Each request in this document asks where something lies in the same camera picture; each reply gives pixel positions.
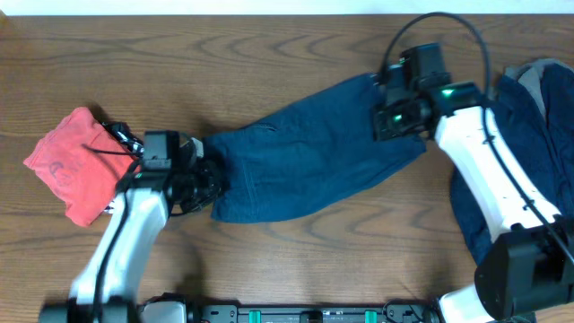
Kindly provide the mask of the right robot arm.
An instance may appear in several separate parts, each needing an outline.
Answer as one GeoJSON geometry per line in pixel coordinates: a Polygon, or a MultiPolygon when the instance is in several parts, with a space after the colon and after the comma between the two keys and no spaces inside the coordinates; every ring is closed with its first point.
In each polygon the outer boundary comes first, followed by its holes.
{"type": "Polygon", "coordinates": [[[406,65],[381,74],[378,140],[428,132],[470,188],[491,235],[473,284],[439,298],[445,322],[502,321],[573,301],[573,221],[526,175],[472,82],[406,65]]]}

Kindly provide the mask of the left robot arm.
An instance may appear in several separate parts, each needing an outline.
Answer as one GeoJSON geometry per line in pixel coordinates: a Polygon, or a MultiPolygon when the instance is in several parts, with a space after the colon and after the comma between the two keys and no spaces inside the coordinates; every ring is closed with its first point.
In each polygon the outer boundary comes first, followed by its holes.
{"type": "Polygon", "coordinates": [[[173,217],[211,204],[222,193],[222,173],[194,137],[173,131],[146,134],[143,153],[116,185],[114,212],[98,247],[71,285],[64,303],[47,303],[39,323],[199,322],[185,297],[164,293],[140,304],[139,286],[152,246],[173,217]]]}

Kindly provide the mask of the dark blue denim shorts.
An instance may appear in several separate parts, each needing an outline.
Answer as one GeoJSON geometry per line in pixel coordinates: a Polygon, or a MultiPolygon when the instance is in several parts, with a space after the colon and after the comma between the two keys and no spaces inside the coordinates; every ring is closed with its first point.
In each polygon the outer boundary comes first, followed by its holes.
{"type": "Polygon", "coordinates": [[[360,74],[235,131],[207,136],[226,188],[211,216],[225,223],[288,221],[373,188],[425,153],[417,136],[373,137],[383,100],[360,74]]]}

